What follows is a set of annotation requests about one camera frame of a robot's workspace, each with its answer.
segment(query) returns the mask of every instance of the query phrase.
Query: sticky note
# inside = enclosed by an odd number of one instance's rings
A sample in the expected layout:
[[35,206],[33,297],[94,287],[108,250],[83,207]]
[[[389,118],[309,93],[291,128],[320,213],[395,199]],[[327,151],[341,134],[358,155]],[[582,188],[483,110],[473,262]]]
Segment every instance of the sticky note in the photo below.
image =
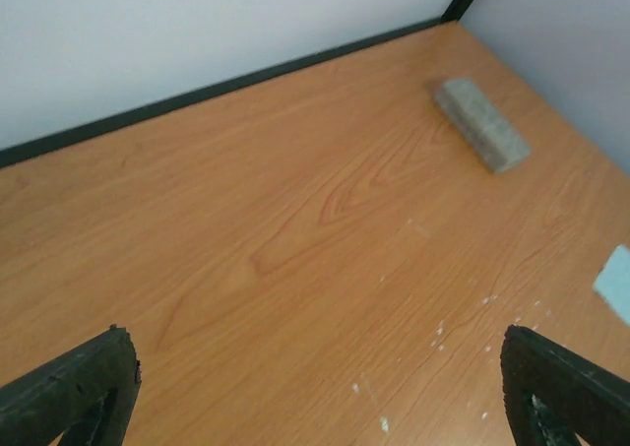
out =
[[617,246],[595,280],[595,290],[630,326],[630,250]]

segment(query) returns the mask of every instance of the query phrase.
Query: brown wood tabletop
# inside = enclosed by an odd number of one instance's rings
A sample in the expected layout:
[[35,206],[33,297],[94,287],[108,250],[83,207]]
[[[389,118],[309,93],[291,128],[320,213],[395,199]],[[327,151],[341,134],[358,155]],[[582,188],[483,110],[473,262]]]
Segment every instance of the brown wood tabletop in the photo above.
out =
[[[532,147],[492,175],[433,103]],[[506,445],[511,323],[630,377],[630,179],[456,24],[0,170],[0,383],[126,327],[126,444]]]

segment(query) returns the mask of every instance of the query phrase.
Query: wooden table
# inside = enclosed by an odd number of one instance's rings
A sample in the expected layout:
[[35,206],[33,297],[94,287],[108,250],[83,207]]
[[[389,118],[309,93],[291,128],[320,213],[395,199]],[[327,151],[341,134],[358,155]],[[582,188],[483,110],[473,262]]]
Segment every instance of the wooden table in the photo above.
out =
[[[492,175],[433,104],[467,76],[533,154]],[[630,377],[593,292],[630,179],[460,26],[0,171],[0,383],[103,331],[127,444],[505,445],[498,354],[536,326]]]

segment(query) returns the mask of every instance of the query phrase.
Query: wood grain pattern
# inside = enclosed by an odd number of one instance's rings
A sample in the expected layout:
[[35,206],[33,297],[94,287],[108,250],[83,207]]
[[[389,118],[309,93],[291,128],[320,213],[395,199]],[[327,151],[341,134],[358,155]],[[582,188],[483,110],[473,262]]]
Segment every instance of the wood grain pattern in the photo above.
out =
[[[532,147],[518,168],[432,102],[459,76]],[[592,290],[629,208],[479,42],[420,32],[0,171],[0,382],[117,323],[128,444],[511,444],[515,320],[630,377]]]

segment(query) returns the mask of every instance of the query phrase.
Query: eraser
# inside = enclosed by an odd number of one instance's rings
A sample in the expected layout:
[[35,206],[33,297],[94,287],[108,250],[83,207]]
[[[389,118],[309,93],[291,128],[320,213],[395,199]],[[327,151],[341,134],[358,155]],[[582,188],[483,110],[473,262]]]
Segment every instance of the eraser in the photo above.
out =
[[493,172],[512,168],[530,154],[517,130],[470,80],[448,80],[434,98]]

